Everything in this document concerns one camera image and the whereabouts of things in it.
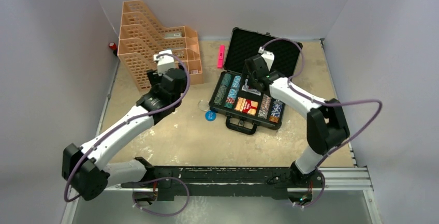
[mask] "plastic storage organizer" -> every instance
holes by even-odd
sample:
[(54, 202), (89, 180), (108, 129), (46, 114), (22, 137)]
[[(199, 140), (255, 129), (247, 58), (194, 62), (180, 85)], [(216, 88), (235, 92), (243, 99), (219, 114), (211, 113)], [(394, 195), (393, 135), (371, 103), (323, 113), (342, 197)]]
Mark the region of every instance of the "plastic storage organizer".
[(144, 2), (124, 2), (118, 57), (139, 91), (151, 87), (147, 70), (157, 69), (153, 55), (168, 49), (188, 68), (191, 85), (203, 83), (197, 32), (188, 26), (164, 27)]

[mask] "metal frame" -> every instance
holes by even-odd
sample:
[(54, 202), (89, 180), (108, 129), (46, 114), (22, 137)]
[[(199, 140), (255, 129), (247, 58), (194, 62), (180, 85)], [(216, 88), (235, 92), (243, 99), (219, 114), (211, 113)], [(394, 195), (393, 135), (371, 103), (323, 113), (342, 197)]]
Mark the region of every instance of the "metal frame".
[[(107, 110), (108, 101), (111, 98), (111, 91), (113, 88), (113, 84), (117, 75), (117, 70), (119, 67), (119, 60), (115, 67), (113, 79), (111, 81), (111, 85), (109, 87), (108, 95), (104, 102), (103, 111), (101, 113), (101, 117), (99, 119), (98, 128), (96, 131), (96, 135), (99, 135), (102, 122), (105, 116), (105, 112)], [(352, 161), (354, 167), (349, 168), (321, 168), (323, 175), (326, 179), (326, 187), (325, 190), (333, 190), (333, 191), (363, 191), (363, 195), (366, 201), (366, 206), (368, 208), (368, 212), (372, 221), (372, 224), (381, 224), (381, 218), (379, 216), (379, 211), (377, 209), (375, 198), (373, 194), (373, 185), (369, 176), (369, 171), (367, 168), (359, 168), (357, 167), (357, 161), (355, 159), (355, 154), (352, 149), (350, 143), (348, 144), (350, 154), (352, 157)], [(296, 192), (296, 191), (306, 191), (306, 188), (288, 188), (288, 192)], [(105, 189), (105, 191), (128, 191), (128, 192), (152, 192), (151, 188), (123, 188), (121, 185), (114, 185)], [(72, 189), (70, 191), (70, 196), (76, 195), (76, 191)], [(62, 218), (62, 224), (70, 224), (72, 223), (76, 208), (78, 205), (78, 200), (70, 202), (66, 205), (64, 210), (64, 215)]]

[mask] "wire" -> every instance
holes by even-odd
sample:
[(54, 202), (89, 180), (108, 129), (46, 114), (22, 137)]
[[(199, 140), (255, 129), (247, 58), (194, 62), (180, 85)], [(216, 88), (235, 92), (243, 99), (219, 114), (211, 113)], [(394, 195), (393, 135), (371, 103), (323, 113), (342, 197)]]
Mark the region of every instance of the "wire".
[(366, 100), (356, 100), (356, 101), (347, 101), (347, 102), (338, 102), (338, 103), (326, 103), (326, 102), (315, 100), (315, 99), (305, 95), (304, 93), (296, 90), (293, 87), (293, 83), (291, 82), (291, 80), (293, 78), (297, 77), (298, 75), (300, 75), (303, 72), (303, 68), (305, 67), (305, 55), (303, 54), (302, 48), (300, 48), (300, 46), (299, 46), (299, 44), (297, 44), (297, 42), (292, 41), (292, 40), (287, 39), (287, 38), (275, 38), (275, 39), (272, 39), (272, 40), (268, 41), (267, 43), (265, 43), (265, 45), (263, 45), (262, 48), (265, 49), (265, 47), (267, 45), (269, 45), (269, 44), (271, 44), (271, 43), (273, 43), (275, 41), (279, 41), (279, 40), (285, 40), (285, 41), (289, 41), (289, 42), (293, 43), (299, 49), (300, 55), (302, 57), (302, 66), (301, 66), (299, 72), (297, 74), (292, 75), (291, 77), (288, 78), (288, 87), (294, 93), (302, 96), (305, 99), (308, 99), (311, 102), (315, 102), (315, 103), (318, 103), (318, 104), (320, 104), (322, 106), (326, 106), (326, 107), (342, 107), (342, 106), (359, 105), (359, 104), (365, 104), (365, 103), (377, 103), (378, 104), (378, 108), (377, 108), (376, 112), (372, 115), (372, 117), (355, 134), (353, 134), (351, 137), (349, 137), (345, 142), (343, 142), (341, 145), (339, 145), (335, 149), (332, 149), (328, 153), (323, 155), (321, 160), (317, 163), (316, 170), (321, 174), (321, 177), (323, 179), (323, 185), (322, 185), (321, 191), (318, 194), (318, 196), (316, 197), (316, 199), (313, 200), (311, 203), (303, 206), (303, 207), (308, 207), (308, 206), (313, 205), (314, 202), (316, 202), (320, 198), (320, 196), (323, 194), (323, 191), (324, 191), (324, 188), (325, 188), (325, 177), (323, 176), (323, 173), (318, 169), (318, 167), (329, 157), (329, 155), (333, 154), (334, 152), (336, 152), (340, 148), (344, 147), (347, 143), (349, 143), (350, 141), (355, 139), (357, 136), (359, 136), (376, 119), (376, 117), (379, 115), (379, 113), (381, 112), (381, 109), (383, 108), (383, 102), (381, 102), (378, 99), (366, 99)]
[(140, 209), (142, 211), (145, 211), (147, 213), (153, 214), (153, 215), (164, 216), (164, 217), (174, 216), (174, 215), (177, 215), (177, 214), (181, 213), (187, 207), (187, 205), (189, 204), (189, 198), (190, 198), (190, 196), (189, 196), (189, 188), (187, 187), (187, 185), (182, 180), (180, 180), (180, 179), (178, 179), (176, 177), (167, 176), (167, 177), (161, 177), (161, 178), (157, 178), (157, 179), (146, 181), (146, 182), (134, 183), (134, 185), (150, 184), (150, 183), (154, 183), (154, 182), (158, 182), (158, 181), (162, 181), (162, 180), (175, 180), (175, 181), (177, 181), (177, 182), (179, 182), (180, 184), (183, 185), (184, 189), (186, 190), (187, 198), (186, 198), (186, 202), (184, 203), (183, 207), (180, 210), (178, 210), (178, 211), (176, 211), (174, 213), (170, 213), (170, 214), (163, 214), (163, 213), (158, 213), (158, 212), (154, 212), (154, 211), (151, 211), (151, 210), (147, 210), (146, 208), (143, 208), (143, 207), (141, 207), (141, 206), (139, 206), (137, 204), (136, 199), (134, 198), (134, 192), (133, 192), (133, 202), (134, 202), (133, 207), (137, 207), (138, 209)]
[(86, 159), (86, 157), (88, 155), (90, 155), (90, 153), (92, 153), (92, 151), (97, 148), (106, 138), (108, 138), (110, 135), (112, 135), (113, 133), (115, 133), (117, 130), (119, 130), (120, 128), (122, 128), (125, 125), (128, 125), (130, 122), (142, 118), (142, 117), (146, 117), (146, 116), (151, 116), (163, 111), (166, 111), (172, 107), (174, 107), (175, 105), (177, 105), (178, 103), (181, 102), (181, 100), (183, 99), (184, 96), (186, 96), (187, 91), (189, 90), (189, 71), (187, 70), (187, 68), (184, 66), (183, 61), (181, 61), (181, 59), (179, 59), (177, 56), (173, 55), (173, 54), (169, 54), (169, 53), (164, 53), (164, 54), (159, 54), (157, 57), (162, 57), (162, 56), (171, 56), (172, 58), (174, 58), (175, 60), (177, 60), (179, 62), (179, 64), (183, 67), (184, 72), (186, 73), (186, 78), (187, 78), (187, 82), (186, 82), (186, 89), (184, 90), (184, 92), (181, 94), (180, 98), (177, 99), (175, 102), (171, 103), (170, 105), (163, 107), (161, 109), (158, 110), (154, 110), (145, 114), (139, 114), (139, 115), (135, 115), (129, 119), (127, 119), (126, 121), (118, 124), (117, 126), (115, 126), (114, 128), (110, 129), (107, 133), (105, 133), (100, 139), (98, 139), (96, 141), (96, 143), (94, 143), (94, 145), (92, 145), (92, 147), (90, 147), (90, 149), (84, 153), (84, 155), (82, 155), (82, 157), (78, 160), (78, 162), (76, 163), (75, 167), (73, 168), (73, 170), (71, 171), (68, 179), (67, 179), (67, 183), (66, 183), (66, 187), (64, 188), (64, 201), (66, 202), (72, 202), (76, 199), (78, 199), (80, 197), (80, 195), (76, 195), (73, 198), (68, 198), (68, 192), (69, 192), (69, 186), (71, 185), (71, 181), (73, 180), (73, 177), (75, 176), (76, 172), (78, 171), (79, 167), (82, 165), (82, 163), (84, 162), (84, 160)]

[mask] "blue poker chip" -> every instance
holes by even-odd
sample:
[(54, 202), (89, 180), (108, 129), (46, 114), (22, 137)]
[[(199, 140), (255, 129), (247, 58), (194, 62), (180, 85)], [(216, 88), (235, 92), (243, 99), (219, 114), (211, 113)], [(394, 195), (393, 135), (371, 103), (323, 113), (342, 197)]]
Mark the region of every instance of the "blue poker chip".
[(206, 112), (206, 120), (208, 121), (213, 121), (214, 119), (216, 119), (216, 113), (212, 112), (212, 111), (207, 111)]

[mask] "beige table surface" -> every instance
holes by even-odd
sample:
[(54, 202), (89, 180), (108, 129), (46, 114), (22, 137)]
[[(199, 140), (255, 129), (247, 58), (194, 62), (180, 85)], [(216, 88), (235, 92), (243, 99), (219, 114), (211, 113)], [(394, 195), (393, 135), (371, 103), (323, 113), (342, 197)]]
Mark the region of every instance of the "beige table surface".
[[(222, 71), (216, 67), (220, 44), (227, 49), (228, 41), (200, 42), (204, 84), (191, 86), (173, 114), (132, 140), (111, 162), (142, 156), (153, 165), (289, 167), (301, 155), (307, 146), (306, 123), (291, 108), (286, 108), (279, 130), (258, 127), (253, 136), (228, 129), (223, 115), (217, 115), (212, 122), (205, 119), (198, 102), (210, 99)], [(303, 51), (305, 69), (294, 83), (316, 96), (333, 98), (335, 94), (320, 43), (303, 42)], [(102, 129), (126, 114), (140, 96), (128, 71), (120, 65)], [(347, 146), (323, 163), (323, 167), (352, 166)]]

